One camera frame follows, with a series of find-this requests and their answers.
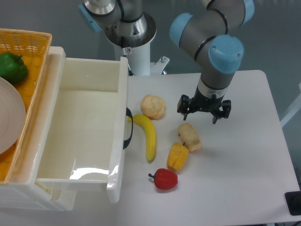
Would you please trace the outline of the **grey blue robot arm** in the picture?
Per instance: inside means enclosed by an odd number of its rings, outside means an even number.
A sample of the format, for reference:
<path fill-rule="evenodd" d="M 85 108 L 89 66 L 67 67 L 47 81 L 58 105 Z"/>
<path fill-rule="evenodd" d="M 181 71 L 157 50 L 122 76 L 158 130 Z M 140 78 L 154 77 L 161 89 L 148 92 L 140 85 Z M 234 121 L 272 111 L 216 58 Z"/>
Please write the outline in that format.
<path fill-rule="evenodd" d="M 206 13 L 180 14 L 172 22 L 173 43 L 202 68 L 193 97 L 182 95 L 177 111 L 183 116 L 208 112 L 213 122 L 228 118 L 231 102 L 225 92 L 241 64 L 244 47 L 229 31 L 244 25 L 254 14 L 251 0 L 208 0 Z M 85 0 L 78 6 L 86 25 L 94 32 L 104 31 L 114 46 L 115 57 L 128 59 L 130 75 L 150 75 L 163 70 L 150 62 L 150 43 L 157 28 L 152 16 L 143 11 L 140 0 Z"/>

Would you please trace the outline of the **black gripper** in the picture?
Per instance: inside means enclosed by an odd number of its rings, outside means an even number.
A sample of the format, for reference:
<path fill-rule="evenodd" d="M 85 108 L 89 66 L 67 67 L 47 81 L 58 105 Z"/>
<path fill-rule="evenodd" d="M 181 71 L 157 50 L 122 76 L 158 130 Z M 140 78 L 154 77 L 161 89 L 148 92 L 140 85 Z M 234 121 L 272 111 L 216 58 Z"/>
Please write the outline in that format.
<path fill-rule="evenodd" d="M 219 119 L 227 119 L 231 112 L 231 101 L 223 101 L 227 89 L 227 87 L 213 89 L 208 87 L 202 80 L 199 80 L 192 100 L 187 95 L 181 95 L 177 104 L 177 112 L 183 116 L 184 121 L 188 114 L 195 112 L 211 113 L 213 124 L 216 124 Z"/>

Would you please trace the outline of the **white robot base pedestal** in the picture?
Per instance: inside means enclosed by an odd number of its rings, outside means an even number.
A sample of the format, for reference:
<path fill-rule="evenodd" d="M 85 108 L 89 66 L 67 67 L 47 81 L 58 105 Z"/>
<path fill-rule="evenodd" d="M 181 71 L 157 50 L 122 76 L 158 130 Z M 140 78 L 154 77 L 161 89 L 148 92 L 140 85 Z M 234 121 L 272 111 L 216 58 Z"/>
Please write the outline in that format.
<path fill-rule="evenodd" d="M 170 58 L 161 56 L 151 62 L 151 42 L 155 38 L 157 27 L 151 15 L 144 12 L 134 22 L 117 21 L 105 29 L 105 35 L 114 48 L 115 58 L 126 57 L 128 69 L 132 75 L 166 74 L 165 68 Z"/>

